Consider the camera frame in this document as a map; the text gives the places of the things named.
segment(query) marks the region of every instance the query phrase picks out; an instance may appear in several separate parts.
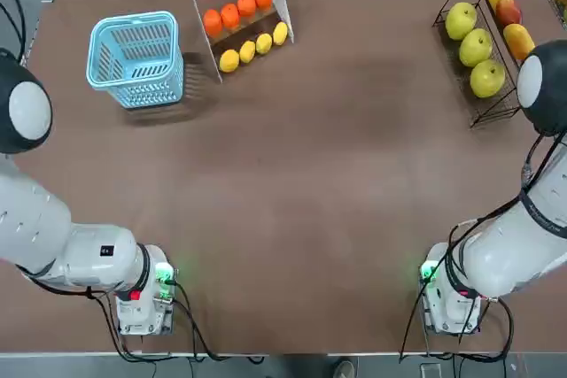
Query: apple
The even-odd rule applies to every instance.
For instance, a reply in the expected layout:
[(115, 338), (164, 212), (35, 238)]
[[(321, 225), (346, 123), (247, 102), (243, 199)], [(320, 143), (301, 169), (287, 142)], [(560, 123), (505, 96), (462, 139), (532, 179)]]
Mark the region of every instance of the apple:
[(477, 64), (470, 73), (470, 88), (480, 98), (494, 96), (504, 85), (506, 73), (504, 66), (487, 59)]
[(503, 27), (508, 24), (522, 24), (522, 12), (514, 0), (499, 0), (496, 4), (496, 18)]
[(472, 4), (459, 2), (447, 14), (445, 28), (453, 40), (462, 40), (477, 23), (477, 10)]
[(476, 28), (466, 35), (459, 48), (459, 59), (464, 66), (475, 66), (486, 61), (493, 51), (490, 34), (483, 28)]

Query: green indicator light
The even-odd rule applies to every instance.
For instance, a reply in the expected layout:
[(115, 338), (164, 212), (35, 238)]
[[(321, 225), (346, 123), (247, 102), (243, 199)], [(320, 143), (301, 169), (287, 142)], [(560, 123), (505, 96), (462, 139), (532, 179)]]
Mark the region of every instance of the green indicator light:
[(438, 264), (438, 261), (432, 260), (427, 260), (425, 263), (423, 263), (420, 269), (422, 278), (424, 280), (429, 279), (431, 280), (431, 282), (435, 281), (435, 275), (431, 276), (431, 272), (433, 272), (433, 269), (437, 267)]

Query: red apple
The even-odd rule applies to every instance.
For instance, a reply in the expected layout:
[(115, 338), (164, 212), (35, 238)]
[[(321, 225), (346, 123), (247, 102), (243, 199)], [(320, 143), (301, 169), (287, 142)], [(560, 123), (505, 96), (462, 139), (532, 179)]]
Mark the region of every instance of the red apple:
[(496, 18), (503, 27), (509, 24), (521, 24), (522, 12), (514, 3), (514, 0), (499, 0), (496, 4)]

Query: pear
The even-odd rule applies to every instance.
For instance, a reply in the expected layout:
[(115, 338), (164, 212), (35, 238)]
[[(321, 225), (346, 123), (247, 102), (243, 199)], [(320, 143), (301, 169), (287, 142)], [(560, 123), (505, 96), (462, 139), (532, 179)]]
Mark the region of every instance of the pear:
[(459, 2), (454, 4), (447, 14), (445, 28), (453, 40), (462, 40), (477, 23), (477, 10), (472, 4)]
[(490, 58), (493, 41), (483, 28), (476, 28), (466, 35), (459, 48), (459, 59), (464, 66), (473, 67)]
[(506, 73), (504, 66), (487, 59), (475, 66), (470, 73), (470, 88), (480, 98), (494, 96), (502, 88)]

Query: lemon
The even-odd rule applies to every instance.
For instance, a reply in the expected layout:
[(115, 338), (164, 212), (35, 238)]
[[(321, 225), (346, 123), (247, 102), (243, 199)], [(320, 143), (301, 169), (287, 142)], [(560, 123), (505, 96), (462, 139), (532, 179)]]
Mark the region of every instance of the lemon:
[(248, 64), (254, 59), (254, 53), (256, 53), (256, 45), (254, 42), (249, 40), (240, 48), (240, 60), (245, 64)]
[(283, 21), (279, 22), (274, 30), (274, 43), (281, 46), (287, 37), (287, 24)]
[(240, 57), (238, 56), (238, 52), (234, 49), (229, 49), (222, 54), (219, 68), (221, 68), (223, 73), (232, 73), (238, 68), (239, 62)]
[(262, 55), (266, 55), (272, 49), (272, 36), (268, 33), (259, 35), (256, 40), (256, 51)]

